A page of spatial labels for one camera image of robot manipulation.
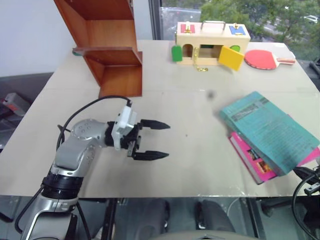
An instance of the white table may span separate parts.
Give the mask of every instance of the white table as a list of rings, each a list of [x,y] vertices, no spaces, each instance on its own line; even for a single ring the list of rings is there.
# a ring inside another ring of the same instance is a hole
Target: white table
[[[227,138],[219,110],[258,91],[320,137],[320,94],[297,63],[258,70],[243,63],[238,72],[211,66],[208,72],[171,62],[169,41],[138,42],[143,51],[143,97],[133,97],[138,120],[167,123],[171,129],[144,129],[141,152],[170,155],[136,161],[127,151],[108,147],[92,164],[80,197],[291,196],[300,181],[293,172],[256,185]],[[249,49],[292,53],[282,43],[249,44]],[[208,99],[208,91],[214,98]],[[0,195],[31,196],[55,157],[57,124],[97,98],[99,87],[82,57],[71,53],[39,94],[0,154]],[[105,100],[79,114],[69,125],[93,118],[113,121],[125,101]],[[316,166],[311,162],[307,167]]]

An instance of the book cover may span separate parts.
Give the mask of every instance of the book cover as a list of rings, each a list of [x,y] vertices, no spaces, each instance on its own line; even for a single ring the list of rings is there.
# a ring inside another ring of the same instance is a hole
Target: book cover
[[[232,132],[229,139],[257,184],[262,184],[277,176],[268,164],[236,132]],[[307,164],[316,158],[320,158],[319,148],[313,150],[298,166]]]
[[[256,91],[223,108],[220,116],[278,176],[289,173],[320,143]]]

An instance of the toy handle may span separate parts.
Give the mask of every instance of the toy handle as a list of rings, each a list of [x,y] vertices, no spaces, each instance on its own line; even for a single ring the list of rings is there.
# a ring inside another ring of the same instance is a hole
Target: toy handle
[[[222,31],[224,31],[225,28],[226,28],[226,22],[225,21],[203,21],[201,23],[201,27],[200,27],[201,31],[202,31],[202,28],[203,28],[204,24],[223,24]]]

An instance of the window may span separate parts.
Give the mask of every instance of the window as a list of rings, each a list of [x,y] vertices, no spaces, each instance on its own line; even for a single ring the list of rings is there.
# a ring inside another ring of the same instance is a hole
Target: window
[[[162,40],[175,39],[177,22],[225,21],[245,24],[251,42],[285,43],[297,59],[314,61],[320,57],[320,6],[317,0],[158,2],[161,4],[159,38]],[[208,52],[208,49],[200,49],[199,54]]]

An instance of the pink book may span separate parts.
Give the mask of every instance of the pink book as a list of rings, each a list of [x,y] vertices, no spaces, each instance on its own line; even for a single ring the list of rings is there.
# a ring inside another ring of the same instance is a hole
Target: pink book
[[[231,133],[230,141],[257,184],[262,184],[277,176],[235,131]],[[298,166],[309,163],[318,157],[320,157],[320,150],[316,148]]]

